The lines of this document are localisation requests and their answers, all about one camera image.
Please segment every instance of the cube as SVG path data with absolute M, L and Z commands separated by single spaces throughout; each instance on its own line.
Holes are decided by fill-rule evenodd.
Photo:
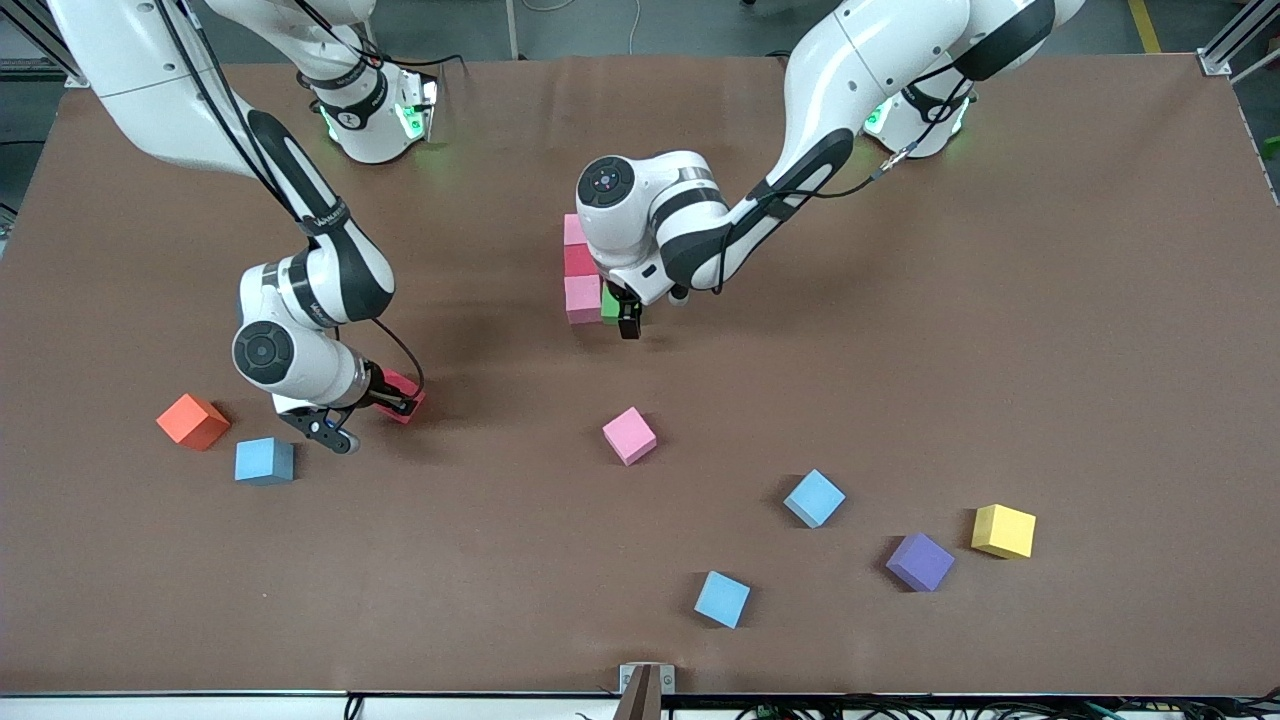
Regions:
M 274 437 L 236 443 L 236 482 L 275 486 L 293 480 L 293 446 Z
M 622 314 L 622 305 L 618 299 L 609 292 L 609 283 L 600 283 L 600 320 L 609 325 L 618 324 L 618 315 Z
M 189 393 L 156 418 L 156 424 L 173 442 L 192 450 L 209 450 L 232 427 L 216 407 Z
M 749 594 L 751 594 L 751 588 L 713 570 L 707 574 L 703 592 L 699 593 L 694 610 L 726 628 L 737 628 Z
M 417 383 L 397 373 L 396 370 L 389 370 L 387 368 L 383 368 L 383 379 L 387 380 L 387 384 L 403 392 L 404 395 L 408 395 L 415 389 L 417 389 Z M 426 400 L 426 389 L 425 388 L 420 389 L 413 400 L 417 400 L 417 406 L 415 406 L 408 415 L 397 415 L 396 413 L 392 413 L 390 409 L 383 407 L 381 405 L 375 405 L 374 407 L 378 407 L 379 413 L 387 415 L 392 420 L 396 420 L 402 425 L 407 425 L 408 421 L 413 419 L 413 415 L 417 415 L 417 411 L 422 409 L 422 405 L 425 405 L 424 400 Z
M 951 570 L 951 564 L 955 560 L 929 536 L 915 533 L 902 539 L 888 559 L 886 568 L 913 591 L 933 592 L 938 589 L 942 578 Z
M 1034 537 L 1034 515 L 1004 505 L 988 505 L 978 509 L 972 544 L 974 550 L 1006 560 L 1030 557 Z
M 582 220 L 577 213 L 564 215 L 564 246 L 586 245 L 586 234 L 582 233 Z
M 631 465 L 645 452 L 658 447 L 658 436 L 653 434 L 635 407 L 604 425 L 604 439 L 609 441 L 609 446 L 622 459 L 623 465 Z
M 581 275 L 598 275 L 595 260 L 591 251 L 585 245 L 570 245 L 564 249 L 564 277 L 576 278 Z
M 831 480 L 818 470 L 809 470 L 809 474 L 800 480 L 796 489 L 791 491 L 783 505 L 791 509 L 805 525 L 817 528 L 831 518 L 831 514 L 845 501 L 845 493 L 831 484 Z
M 564 278 L 564 314 L 571 325 L 600 318 L 600 275 Z

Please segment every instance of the orange cube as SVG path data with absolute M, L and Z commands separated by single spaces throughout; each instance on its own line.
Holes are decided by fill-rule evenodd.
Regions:
M 232 427 L 216 407 L 189 393 L 156 418 L 156 424 L 173 442 L 192 450 L 209 450 Z

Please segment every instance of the purple cube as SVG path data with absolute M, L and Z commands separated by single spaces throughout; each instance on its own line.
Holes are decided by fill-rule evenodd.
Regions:
M 933 592 L 947 577 L 947 570 L 956 559 L 929 539 L 924 533 L 915 533 L 902 539 L 893 551 L 886 568 L 916 592 Z

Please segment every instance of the yellow floor stripe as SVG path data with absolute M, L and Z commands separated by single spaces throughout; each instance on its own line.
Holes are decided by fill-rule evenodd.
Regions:
M 1142 51 L 1160 53 L 1160 40 L 1156 38 L 1156 27 L 1151 24 L 1151 13 L 1147 12 L 1146 0 L 1129 0 L 1129 13 L 1133 14 L 1133 24 L 1138 27 Z

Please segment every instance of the light blue cube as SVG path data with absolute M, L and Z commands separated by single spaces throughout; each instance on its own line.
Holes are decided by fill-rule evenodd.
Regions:
M 698 596 L 698 605 L 694 610 L 716 620 L 727 628 L 737 628 L 737 620 L 742 616 L 742 607 L 746 605 L 746 596 L 751 588 L 742 583 L 712 571 L 707 574 L 703 583 L 703 592 Z
M 831 480 L 818 470 L 810 470 L 796 489 L 791 491 L 783 505 L 804 520 L 805 525 L 817 528 L 826 523 L 844 501 L 845 493 L 840 492 L 840 488 L 831 484 Z
M 274 486 L 293 480 L 293 446 L 274 437 L 236 443 L 236 482 Z

